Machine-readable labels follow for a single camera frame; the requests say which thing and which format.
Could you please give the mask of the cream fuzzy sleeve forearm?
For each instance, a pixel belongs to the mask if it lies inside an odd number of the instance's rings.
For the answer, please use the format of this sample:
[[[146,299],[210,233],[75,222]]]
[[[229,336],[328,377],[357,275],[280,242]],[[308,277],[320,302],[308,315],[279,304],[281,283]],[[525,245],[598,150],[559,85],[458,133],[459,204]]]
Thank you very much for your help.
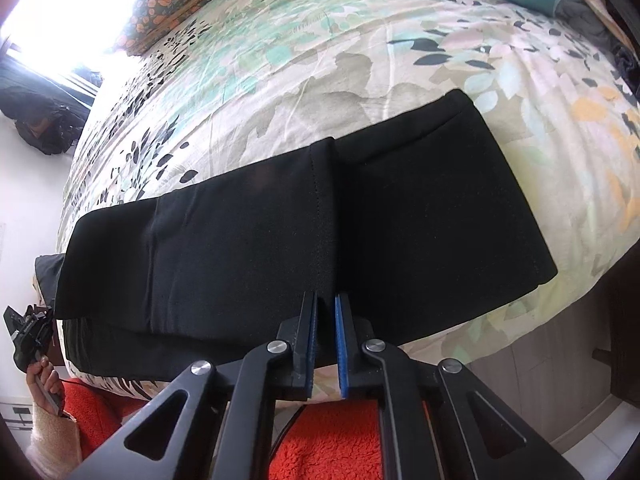
[[[32,434],[25,455],[43,479],[66,479],[82,462],[76,419],[32,404]]]

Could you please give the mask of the person's left hand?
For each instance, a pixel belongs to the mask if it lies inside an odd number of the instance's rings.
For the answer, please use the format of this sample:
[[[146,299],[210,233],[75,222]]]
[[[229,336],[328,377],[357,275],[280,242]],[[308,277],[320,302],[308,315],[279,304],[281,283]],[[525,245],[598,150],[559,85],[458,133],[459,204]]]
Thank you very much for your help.
[[[47,356],[42,356],[27,367],[26,385],[35,405],[54,416],[62,414],[64,384]]]

